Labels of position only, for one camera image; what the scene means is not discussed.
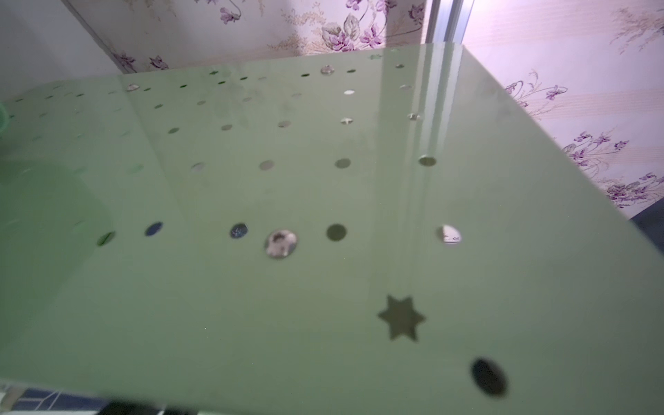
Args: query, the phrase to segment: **star shape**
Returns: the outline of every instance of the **star shape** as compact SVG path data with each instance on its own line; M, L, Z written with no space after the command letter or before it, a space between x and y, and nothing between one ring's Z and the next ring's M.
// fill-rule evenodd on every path
M413 309L412 297L399 301L391 295L387 296L387 310L381 311L378 316L390 325L390 340L405 335L417 341L415 326L425 320L422 314Z

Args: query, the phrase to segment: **floral wallpaper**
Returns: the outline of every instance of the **floral wallpaper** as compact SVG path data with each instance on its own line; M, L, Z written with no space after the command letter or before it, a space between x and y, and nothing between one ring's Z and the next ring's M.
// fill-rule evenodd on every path
M425 0L70 0L126 72L418 44Z
M417 44L426 4L70 2L126 72ZM463 43L626 216L664 197L661 0L475 0Z
M664 197L661 0L475 0L463 43L627 217Z

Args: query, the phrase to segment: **glass table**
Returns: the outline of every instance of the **glass table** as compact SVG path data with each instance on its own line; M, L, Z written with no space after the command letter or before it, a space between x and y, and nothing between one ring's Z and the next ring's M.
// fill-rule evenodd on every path
M664 260L461 46L5 103L0 378L239 414L645 414Z

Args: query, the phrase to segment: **circular hole pattern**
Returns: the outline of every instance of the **circular hole pattern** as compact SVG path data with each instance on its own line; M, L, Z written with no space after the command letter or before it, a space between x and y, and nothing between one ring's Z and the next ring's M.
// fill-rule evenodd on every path
M258 165L258 168L261 170L270 170L272 167L274 167L274 162L272 160L265 160Z
M203 167L205 167L205 163L196 163L193 166L191 166L191 171L194 173L198 173L199 171L203 170Z
M334 241L344 239L344 237L346 237L346 227L338 223L330 225L330 227L327 228L327 237Z
M340 169L345 169L346 167L351 165L351 160L350 159L339 159L336 160L334 163L334 166L340 168Z
M236 223L230 229L230 237L233 239L240 239L249 232L249 228L244 223Z
M273 258L285 258L297 246L297 235L288 229L275 230L265 239L265 252Z
M115 231L111 231L107 234L103 234L97 239L97 246L104 246L107 245L109 242L113 240L113 238L116 237Z
M507 378L495 362L484 358L477 359L473 362L470 373L477 387L487 395L500 397L507 392Z
M334 68L331 65L325 65L321 68L321 73L323 75L332 75L334 73Z
M455 245L461 242L461 232L454 226L443 225L436 229L436 236L447 245Z
M163 227L164 227L163 222L154 222L152 225L148 226L147 229L145 229L145 235L153 236L154 234L159 232Z
M423 156L420 157L419 162L420 162L420 164L423 165L423 166L431 167L431 166L433 166L434 164L436 164L436 159L433 158L433 157L429 157L429 156L427 156L427 155L423 155Z

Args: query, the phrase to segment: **blue tile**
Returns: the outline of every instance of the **blue tile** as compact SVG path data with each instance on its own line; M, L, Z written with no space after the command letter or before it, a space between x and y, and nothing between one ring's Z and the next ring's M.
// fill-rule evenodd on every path
M101 410L107 403L99 398L61 394L51 410Z
M26 390L22 395L21 398L46 398L48 395L51 394L51 390L44 390L44 389L35 389L35 388L30 388Z
M35 410L40 401L30 400L17 400L11 410Z

